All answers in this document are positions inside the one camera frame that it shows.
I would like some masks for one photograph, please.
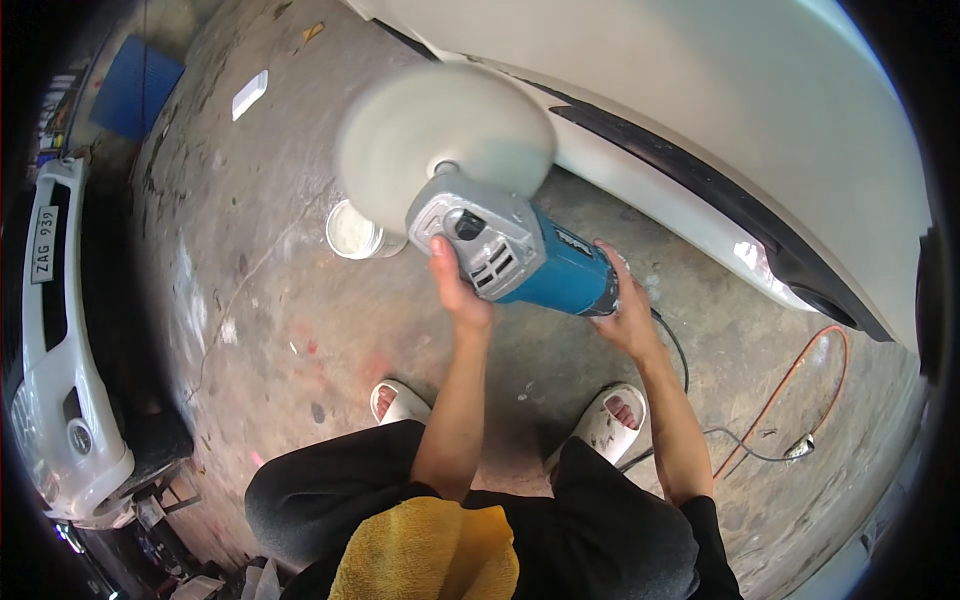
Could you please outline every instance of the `hand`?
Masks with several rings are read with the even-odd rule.
[[[430,240],[430,272],[437,281],[440,304],[458,329],[489,331],[493,324],[493,304],[480,300],[473,287],[460,279],[457,253],[441,235]]]
[[[665,351],[666,346],[657,335],[650,316],[650,298],[646,290],[630,275],[627,264],[613,246],[602,240],[593,240],[593,243],[607,254],[620,283],[620,303],[616,312],[606,317],[592,317],[593,326],[636,361]]]

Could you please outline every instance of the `white slide sandal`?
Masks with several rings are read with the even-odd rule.
[[[406,419],[418,420],[426,425],[426,422],[430,419],[430,413],[433,411],[413,390],[395,379],[384,379],[373,386],[373,391],[370,392],[370,410],[374,419],[376,419],[376,401],[380,395],[380,388],[384,387],[396,392],[396,398],[390,403],[390,408],[383,415],[383,420],[378,422],[379,425]]]
[[[607,408],[607,400],[614,396],[619,396],[623,403],[633,411],[636,429],[631,429],[621,423]],[[636,440],[636,436],[640,435],[639,430],[646,417],[647,403],[644,401],[640,390],[629,383],[616,383],[604,388],[593,399],[584,415],[580,417],[580,422],[573,429],[570,438],[580,438],[596,450],[600,456],[607,459],[611,465],[615,465]],[[557,462],[560,461],[560,451],[563,449],[564,446],[561,444],[557,451],[550,455],[550,458],[543,464],[544,472],[549,474],[553,470]]]

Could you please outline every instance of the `stained floor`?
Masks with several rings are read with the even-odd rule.
[[[304,43],[300,32],[320,21],[325,29]],[[331,160],[345,109],[365,85],[422,61],[334,0],[227,0],[186,51],[183,77],[143,146],[131,227],[171,389],[196,441],[190,482],[204,499],[170,520],[202,560],[230,566],[259,553],[243,493],[264,461],[373,426],[369,394],[385,376],[428,402],[437,393],[451,331],[425,257],[408,247],[349,261],[324,240],[325,216],[342,199]],[[233,95],[263,69],[266,94],[232,122]],[[536,202],[630,260],[684,347],[704,427],[745,431],[830,324],[774,304],[559,168]],[[585,320],[529,305],[503,306],[497,319],[474,485],[548,494],[540,458],[603,385],[640,382]],[[748,598],[781,597],[828,559],[915,434],[915,357],[849,334],[846,384],[815,453],[789,466],[748,459],[717,485],[721,531]],[[842,364],[834,332],[759,427],[757,451],[779,456],[816,423]],[[708,444],[715,467],[733,448],[716,435]],[[648,445],[646,423],[624,460]],[[652,461],[629,476],[660,491]]]

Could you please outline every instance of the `white car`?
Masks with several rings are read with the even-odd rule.
[[[772,300],[917,351],[920,151],[832,0],[346,2],[515,83],[548,111],[557,164]]]
[[[145,452],[150,464],[139,465],[121,435],[119,408],[98,372],[84,313],[80,250],[86,177],[82,159],[64,158],[48,161],[36,178],[21,302],[3,298],[20,305],[22,322],[20,348],[4,348],[9,354],[4,400],[44,514],[79,527],[116,528],[134,518],[133,493],[189,452],[173,443],[171,451]],[[4,242],[19,242],[14,230],[15,224],[5,224]],[[4,253],[9,247],[5,244]],[[19,361],[12,360],[16,349],[22,379]],[[9,394],[16,380],[21,382]],[[180,433],[169,417],[164,422],[175,437]]]

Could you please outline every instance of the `yellow cloth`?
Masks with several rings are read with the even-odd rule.
[[[520,567],[503,508],[470,511],[410,498],[364,522],[347,544],[331,600],[510,598]]]

